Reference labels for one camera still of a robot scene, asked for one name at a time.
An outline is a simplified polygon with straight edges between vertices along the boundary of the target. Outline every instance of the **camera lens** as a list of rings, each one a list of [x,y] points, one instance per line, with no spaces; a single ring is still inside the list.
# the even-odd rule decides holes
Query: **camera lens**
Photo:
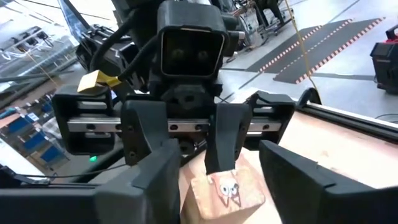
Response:
[[[162,41],[163,74],[209,77],[220,59],[224,37],[203,30],[175,29],[164,32]]]

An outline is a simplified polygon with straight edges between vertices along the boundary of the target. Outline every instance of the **yellow cable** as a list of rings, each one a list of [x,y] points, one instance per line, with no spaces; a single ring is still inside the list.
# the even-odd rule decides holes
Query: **yellow cable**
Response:
[[[314,89],[316,89],[318,94],[319,94],[318,88],[317,88],[315,82],[311,78],[311,71],[310,71],[310,66],[309,66],[309,63],[308,63],[307,53],[305,51],[304,42],[303,42],[303,39],[301,38],[299,29],[297,28],[296,20],[294,19],[294,16],[293,16],[292,10],[290,9],[289,3],[287,2],[287,0],[284,0],[284,1],[286,3],[286,8],[287,8],[287,10],[288,10],[288,12],[290,14],[290,18],[292,18],[292,24],[293,24],[294,29],[296,31],[296,34],[297,34],[297,37],[298,37],[298,41],[300,42],[301,51],[303,52],[303,57],[304,57],[305,69],[307,71],[307,77],[311,81]]]
[[[27,55],[28,57],[30,57],[30,59],[32,59],[32,61],[33,61],[34,63],[36,63],[36,65],[38,64],[38,63],[36,62],[36,60],[28,53],[28,51],[24,50],[24,52],[26,53],[26,55]],[[44,70],[44,68],[41,67],[40,65],[39,65],[39,68],[41,69],[41,71],[43,71],[43,73],[46,74],[46,76],[48,76],[48,78],[51,80],[51,82],[54,83],[55,87],[58,88],[59,86],[58,86],[57,82],[56,82],[53,78],[51,78],[51,76]]]

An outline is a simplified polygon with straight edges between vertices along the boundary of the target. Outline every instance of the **googly eyes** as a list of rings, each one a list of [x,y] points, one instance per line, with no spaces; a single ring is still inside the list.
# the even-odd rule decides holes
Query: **googly eyes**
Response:
[[[220,191],[221,191],[221,193],[222,193],[223,195],[229,196],[230,190],[229,190],[229,187],[228,187],[227,185],[221,184],[221,185],[220,185]]]
[[[238,193],[238,185],[234,184],[229,191],[231,192],[232,195],[236,195]]]

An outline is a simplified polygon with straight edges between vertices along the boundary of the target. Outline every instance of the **green light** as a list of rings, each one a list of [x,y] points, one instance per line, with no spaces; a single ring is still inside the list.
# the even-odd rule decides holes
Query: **green light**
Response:
[[[96,157],[96,156],[90,157],[90,162],[94,162],[94,161],[96,161],[96,160],[97,160],[97,157]]]

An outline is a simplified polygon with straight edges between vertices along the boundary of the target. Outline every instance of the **blue bin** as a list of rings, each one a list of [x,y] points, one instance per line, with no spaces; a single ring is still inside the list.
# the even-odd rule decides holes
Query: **blue bin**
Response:
[[[44,113],[49,113],[52,111],[52,105],[50,103],[45,103],[42,107]]]
[[[47,149],[42,155],[41,159],[44,160],[48,166],[51,164],[59,161],[60,159],[64,158],[65,155],[59,151],[55,146],[50,147]]]
[[[44,141],[46,141],[46,138],[44,137],[44,133],[41,131],[33,135],[28,141],[24,142],[24,147],[27,151],[31,151],[37,146],[43,144]]]
[[[30,125],[30,123],[25,118],[19,117],[15,121],[11,122],[11,124],[8,124],[8,132],[10,134],[16,133],[27,125]]]

